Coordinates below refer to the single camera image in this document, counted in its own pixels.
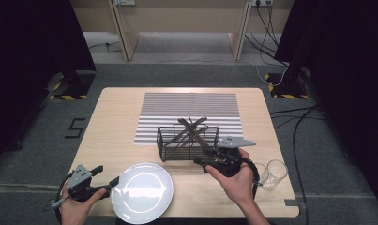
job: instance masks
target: human hand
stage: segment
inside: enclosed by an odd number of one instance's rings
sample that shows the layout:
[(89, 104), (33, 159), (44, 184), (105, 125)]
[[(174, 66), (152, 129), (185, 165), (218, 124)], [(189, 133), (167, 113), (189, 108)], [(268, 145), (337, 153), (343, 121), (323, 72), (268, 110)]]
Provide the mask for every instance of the human hand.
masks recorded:
[[(249, 158), (249, 153), (241, 148), (239, 148), (239, 153), (242, 158)], [(224, 176), (217, 169), (209, 165), (205, 169), (219, 181), (227, 196), (238, 206), (253, 202), (253, 172), (247, 163), (242, 163), (238, 174), (232, 177)]]
[[(239, 153), (242, 158), (249, 158), (249, 153), (241, 148), (239, 148)], [(224, 176), (209, 165), (205, 169), (219, 181), (227, 196), (240, 207), (249, 225), (269, 224), (257, 203), (253, 200), (253, 171), (247, 163), (242, 163), (239, 172), (232, 177)]]
[[(62, 198), (68, 197), (67, 183), (63, 186)], [(85, 202), (77, 202), (73, 199), (66, 199), (60, 206), (63, 225), (82, 225), (86, 222), (90, 208), (106, 193), (106, 189), (95, 192)]]

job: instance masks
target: wire basket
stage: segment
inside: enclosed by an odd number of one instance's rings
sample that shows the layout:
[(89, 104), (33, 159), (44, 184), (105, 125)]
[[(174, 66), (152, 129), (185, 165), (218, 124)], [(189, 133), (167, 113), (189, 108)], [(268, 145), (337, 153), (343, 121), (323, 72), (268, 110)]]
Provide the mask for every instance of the wire basket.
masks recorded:
[[(216, 146), (219, 141), (219, 128), (199, 125), (196, 130), (207, 127), (201, 137), (208, 146)], [(203, 156), (202, 147), (188, 133), (182, 132), (186, 128), (180, 124), (171, 127), (159, 127), (157, 134), (157, 146), (159, 157), (162, 161), (167, 160), (193, 160), (194, 156)]]

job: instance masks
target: black and white stripes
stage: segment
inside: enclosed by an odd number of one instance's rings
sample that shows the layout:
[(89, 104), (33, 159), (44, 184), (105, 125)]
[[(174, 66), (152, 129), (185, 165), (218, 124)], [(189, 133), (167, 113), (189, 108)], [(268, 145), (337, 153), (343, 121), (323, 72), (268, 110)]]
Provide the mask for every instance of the black and white stripes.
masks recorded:
[(178, 118), (219, 127), (220, 137), (243, 137), (235, 94), (146, 93), (136, 130), (135, 144), (156, 145), (157, 129), (177, 124)]

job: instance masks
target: finger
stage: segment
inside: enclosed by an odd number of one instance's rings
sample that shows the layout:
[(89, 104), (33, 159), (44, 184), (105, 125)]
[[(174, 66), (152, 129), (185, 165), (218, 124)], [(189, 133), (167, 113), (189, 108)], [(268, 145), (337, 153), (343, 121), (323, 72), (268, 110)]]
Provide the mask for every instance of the finger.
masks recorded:
[(102, 188), (102, 189), (96, 191), (96, 192), (92, 195), (92, 197), (90, 197), (90, 199), (88, 199), (88, 200), (86, 201), (86, 203), (87, 203), (89, 206), (92, 207), (92, 205), (93, 205), (94, 203), (96, 203), (99, 199), (101, 199), (101, 197), (103, 197), (103, 195), (106, 193), (106, 191), (107, 191), (107, 190), (106, 190), (105, 188)]
[(215, 178), (215, 179), (216, 179), (217, 181), (219, 181), (220, 183), (222, 183), (223, 180), (226, 179), (226, 177), (225, 177), (223, 174), (221, 174), (217, 169), (215, 169), (215, 168), (212, 167), (212, 166), (207, 165), (207, 166), (205, 167), (205, 169), (209, 172), (209, 174), (211, 174), (211, 176), (212, 176), (213, 178)]
[(253, 177), (252, 169), (250, 168), (250, 166), (247, 163), (244, 163), (244, 162), (241, 164), (240, 173), (244, 173), (244, 174), (247, 174), (247, 175)]
[(66, 183), (63, 185), (63, 189), (62, 189), (62, 198), (66, 198), (68, 197), (68, 191), (67, 191), (67, 185), (68, 185), (68, 181), (66, 181)]
[(245, 151), (242, 148), (238, 148), (238, 150), (239, 150), (239, 154), (241, 155), (242, 158), (249, 158), (249, 153), (247, 151)]

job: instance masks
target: white plate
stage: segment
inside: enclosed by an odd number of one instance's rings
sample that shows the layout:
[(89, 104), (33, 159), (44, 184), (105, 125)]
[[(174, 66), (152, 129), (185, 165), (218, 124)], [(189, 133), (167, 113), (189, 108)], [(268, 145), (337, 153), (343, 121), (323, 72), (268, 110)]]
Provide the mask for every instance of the white plate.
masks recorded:
[(119, 175), (112, 190), (115, 213), (130, 224), (145, 224), (161, 216), (171, 203), (171, 176), (154, 163), (139, 163)]

